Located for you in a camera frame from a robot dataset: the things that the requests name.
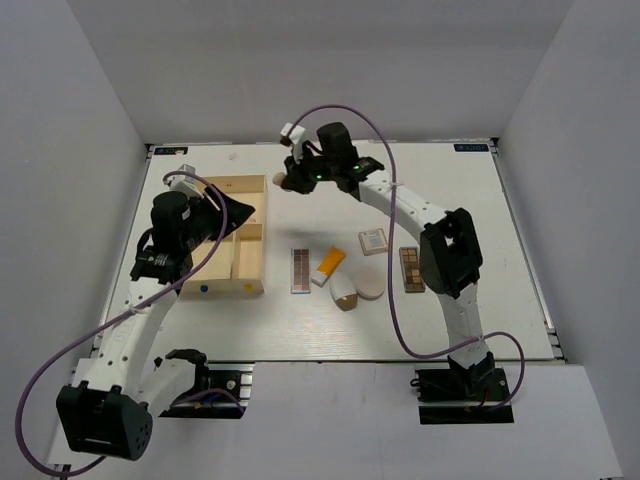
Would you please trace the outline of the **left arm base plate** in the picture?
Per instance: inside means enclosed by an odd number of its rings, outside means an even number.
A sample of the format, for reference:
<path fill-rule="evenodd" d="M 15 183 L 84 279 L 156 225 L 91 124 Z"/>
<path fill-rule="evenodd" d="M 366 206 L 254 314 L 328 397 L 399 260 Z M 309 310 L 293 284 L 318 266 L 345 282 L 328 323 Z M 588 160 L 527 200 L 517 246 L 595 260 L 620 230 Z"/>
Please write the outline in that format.
<path fill-rule="evenodd" d="M 207 362 L 197 381 L 158 414 L 160 418 L 240 420 L 248 408 L 254 365 Z"/>

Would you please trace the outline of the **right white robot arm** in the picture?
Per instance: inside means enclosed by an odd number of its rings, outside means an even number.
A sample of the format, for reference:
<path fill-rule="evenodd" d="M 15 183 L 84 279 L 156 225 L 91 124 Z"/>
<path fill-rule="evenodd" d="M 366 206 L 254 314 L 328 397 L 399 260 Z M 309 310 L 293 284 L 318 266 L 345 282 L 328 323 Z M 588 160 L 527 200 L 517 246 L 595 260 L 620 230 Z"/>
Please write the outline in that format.
<path fill-rule="evenodd" d="M 317 136 L 319 149 L 307 141 L 304 128 L 282 128 L 280 142 L 291 154 L 284 162 L 281 187 L 309 194 L 318 183 L 332 181 L 418 242 L 419 273 L 443 312 L 452 388 L 463 398 L 477 397 L 486 389 L 495 362 L 483 338 L 477 303 L 483 258 L 470 213 L 433 205 L 393 179 L 382 163 L 358 153 L 344 124 L 327 124 Z"/>

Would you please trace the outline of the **round beige powder puff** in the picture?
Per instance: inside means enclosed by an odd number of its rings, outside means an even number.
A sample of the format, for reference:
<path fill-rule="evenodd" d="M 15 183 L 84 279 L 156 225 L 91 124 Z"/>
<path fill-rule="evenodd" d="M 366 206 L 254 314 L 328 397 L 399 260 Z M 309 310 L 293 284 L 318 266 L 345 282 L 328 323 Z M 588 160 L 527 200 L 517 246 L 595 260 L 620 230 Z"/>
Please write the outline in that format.
<path fill-rule="evenodd" d="M 359 267 L 353 272 L 351 279 L 356 293 L 365 300 L 376 300 L 385 292 L 385 274 L 376 267 Z"/>

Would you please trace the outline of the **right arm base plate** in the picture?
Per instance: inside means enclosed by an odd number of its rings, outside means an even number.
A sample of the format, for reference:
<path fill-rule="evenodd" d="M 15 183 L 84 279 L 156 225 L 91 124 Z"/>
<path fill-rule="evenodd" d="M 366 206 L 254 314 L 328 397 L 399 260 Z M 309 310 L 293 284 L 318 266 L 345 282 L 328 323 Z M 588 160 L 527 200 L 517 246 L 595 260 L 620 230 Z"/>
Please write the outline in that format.
<path fill-rule="evenodd" d="M 448 369 L 415 372 L 410 386 L 416 391 L 421 425 L 512 424 L 510 394 L 502 368 L 497 368 L 474 393 L 467 393 Z"/>

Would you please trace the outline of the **pink eyeshadow palette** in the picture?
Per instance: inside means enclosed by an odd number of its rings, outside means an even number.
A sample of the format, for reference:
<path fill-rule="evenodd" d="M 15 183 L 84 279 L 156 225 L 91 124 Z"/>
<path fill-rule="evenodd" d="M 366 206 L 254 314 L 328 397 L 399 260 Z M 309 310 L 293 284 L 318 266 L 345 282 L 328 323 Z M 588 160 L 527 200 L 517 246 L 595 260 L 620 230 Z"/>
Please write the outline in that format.
<path fill-rule="evenodd" d="M 310 252 L 308 249 L 295 248 L 291 250 L 291 293 L 309 294 L 310 280 Z"/>

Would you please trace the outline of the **square pink compact box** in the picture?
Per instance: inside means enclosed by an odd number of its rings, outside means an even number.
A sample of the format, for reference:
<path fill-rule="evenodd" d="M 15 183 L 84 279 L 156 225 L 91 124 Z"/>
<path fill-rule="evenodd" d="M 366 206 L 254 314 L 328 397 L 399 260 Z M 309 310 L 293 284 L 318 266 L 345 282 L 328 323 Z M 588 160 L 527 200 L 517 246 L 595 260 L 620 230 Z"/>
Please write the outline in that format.
<path fill-rule="evenodd" d="M 358 240 L 364 256 L 382 254 L 388 251 L 388 240 L 383 228 L 360 231 Z"/>

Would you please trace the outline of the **peach gourd makeup sponge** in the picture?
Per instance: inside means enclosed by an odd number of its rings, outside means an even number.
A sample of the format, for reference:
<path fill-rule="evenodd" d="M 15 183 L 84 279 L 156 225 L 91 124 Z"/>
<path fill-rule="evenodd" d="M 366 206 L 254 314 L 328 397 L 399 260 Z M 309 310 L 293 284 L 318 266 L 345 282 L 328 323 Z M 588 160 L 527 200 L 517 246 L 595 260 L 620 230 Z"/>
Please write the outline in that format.
<path fill-rule="evenodd" d="M 275 186 L 279 187 L 283 191 L 287 191 L 287 192 L 294 191 L 295 184 L 291 181 L 289 176 L 284 172 L 276 173 L 272 178 L 272 182 Z"/>

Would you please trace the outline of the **brown eyeshadow palette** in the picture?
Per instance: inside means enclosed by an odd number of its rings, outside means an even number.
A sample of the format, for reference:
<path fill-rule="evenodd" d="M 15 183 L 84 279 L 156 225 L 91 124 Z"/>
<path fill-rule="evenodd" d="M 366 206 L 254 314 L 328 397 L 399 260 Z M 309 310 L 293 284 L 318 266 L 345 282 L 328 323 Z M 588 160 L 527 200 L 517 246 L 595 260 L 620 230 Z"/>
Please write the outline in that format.
<path fill-rule="evenodd" d="M 418 248 L 400 247 L 399 257 L 405 292 L 423 293 L 426 287 L 421 276 Z"/>

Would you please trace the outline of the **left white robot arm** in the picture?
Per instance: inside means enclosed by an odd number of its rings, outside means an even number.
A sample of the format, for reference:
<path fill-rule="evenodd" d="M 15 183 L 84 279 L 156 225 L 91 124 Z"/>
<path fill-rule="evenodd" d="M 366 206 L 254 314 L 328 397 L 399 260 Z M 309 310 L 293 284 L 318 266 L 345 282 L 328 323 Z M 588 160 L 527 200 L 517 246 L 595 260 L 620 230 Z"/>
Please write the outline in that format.
<path fill-rule="evenodd" d="M 174 349 L 145 374 L 145 362 L 164 318 L 194 270 L 193 251 L 207 241 L 221 243 L 255 209 L 212 188 L 199 191 L 181 182 L 157 195 L 151 226 L 141 236 L 130 272 L 124 320 L 110 326 L 96 360 L 75 386 L 65 386 L 56 408 L 74 452 L 139 459 L 155 417 L 178 400 L 190 402 L 211 387 L 206 356 Z"/>

